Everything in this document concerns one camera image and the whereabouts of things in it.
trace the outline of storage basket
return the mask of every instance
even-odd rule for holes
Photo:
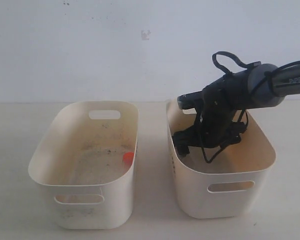
[[[249,125],[239,144],[222,151],[212,163],[206,163],[199,147],[190,154],[177,156],[172,135],[190,127],[196,113],[179,109],[177,100],[166,105],[168,144],[176,198],[179,207],[198,219],[234,217],[251,210],[258,197],[276,153],[248,113]],[[216,149],[206,149],[210,158]]]
[[[59,226],[112,229],[129,219],[138,120],[138,109],[122,101],[76,102],[58,113],[28,173]]]

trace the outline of white wall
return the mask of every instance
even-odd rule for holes
[[[300,0],[0,0],[0,102],[162,101],[221,77],[221,50],[300,60]]]

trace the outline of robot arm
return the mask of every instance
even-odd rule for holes
[[[217,55],[233,59],[245,70],[231,72],[218,63]],[[287,95],[300,94],[300,61],[281,67],[260,62],[244,64],[237,56],[225,51],[212,55],[212,61],[224,75],[201,91],[177,98],[180,109],[196,110],[196,118],[191,127],[172,136],[179,155],[187,155],[189,146],[200,147],[207,163],[227,146],[240,143],[240,134],[248,127],[248,122],[242,122],[246,110],[275,107]],[[237,111],[241,114],[234,121]],[[204,148],[216,147],[220,150],[207,159]]]

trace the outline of white tabletop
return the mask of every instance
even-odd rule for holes
[[[37,144],[68,103],[0,104],[0,239],[300,239],[300,100],[251,110],[277,159],[249,214],[199,220],[176,202],[163,102],[140,110],[134,211],[111,230],[66,230],[49,219],[28,175]]]

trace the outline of white plastic bin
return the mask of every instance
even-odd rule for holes
[[[77,102],[58,113],[28,173],[59,226],[112,229],[129,219],[138,120],[138,109],[122,101]],[[130,164],[123,162],[125,153],[132,155]]]
[[[249,125],[242,141],[226,148],[206,163],[199,147],[179,159],[172,135],[190,127],[196,113],[186,114],[177,100],[166,106],[168,144],[179,207],[197,219],[234,217],[248,213],[275,163],[276,153],[248,113]],[[207,149],[210,158],[216,149]]]

